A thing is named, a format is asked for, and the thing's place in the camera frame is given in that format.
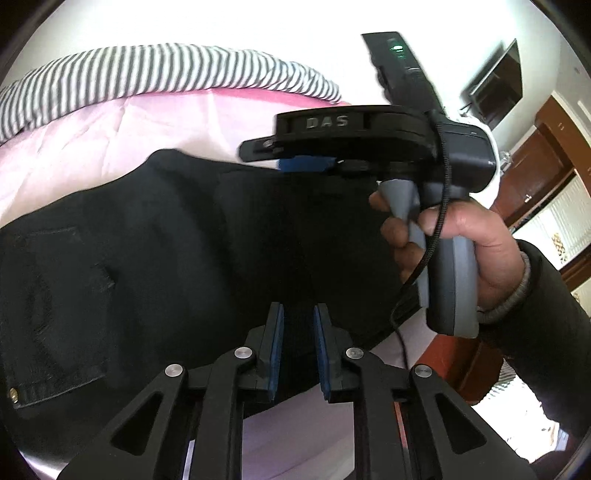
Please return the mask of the right forearm dark sleeve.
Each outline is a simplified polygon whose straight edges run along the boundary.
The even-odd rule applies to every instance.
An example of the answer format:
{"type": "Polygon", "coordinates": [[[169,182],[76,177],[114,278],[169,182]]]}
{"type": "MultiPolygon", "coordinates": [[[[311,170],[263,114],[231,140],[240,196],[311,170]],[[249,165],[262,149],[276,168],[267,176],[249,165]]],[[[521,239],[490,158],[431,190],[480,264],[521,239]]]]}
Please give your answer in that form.
{"type": "Polygon", "coordinates": [[[480,335],[502,352],[545,415],[581,438],[590,428],[590,319],[542,252],[517,244],[524,278],[479,315],[480,335]]]}

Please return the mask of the person's right hand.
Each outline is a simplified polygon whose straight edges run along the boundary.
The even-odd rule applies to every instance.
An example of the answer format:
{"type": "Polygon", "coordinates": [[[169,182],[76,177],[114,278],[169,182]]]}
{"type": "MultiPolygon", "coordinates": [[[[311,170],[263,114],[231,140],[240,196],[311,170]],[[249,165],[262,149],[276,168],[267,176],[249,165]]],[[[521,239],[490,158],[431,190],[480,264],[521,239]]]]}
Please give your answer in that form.
{"type": "MultiPolygon", "coordinates": [[[[423,249],[410,241],[407,224],[389,217],[381,233],[390,245],[394,262],[407,280],[417,267],[423,249]]],[[[500,306],[521,284],[526,264],[519,246],[502,218],[474,200],[455,201],[448,207],[441,237],[465,237],[474,242],[478,265],[478,306],[491,311],[500,306]]]]}

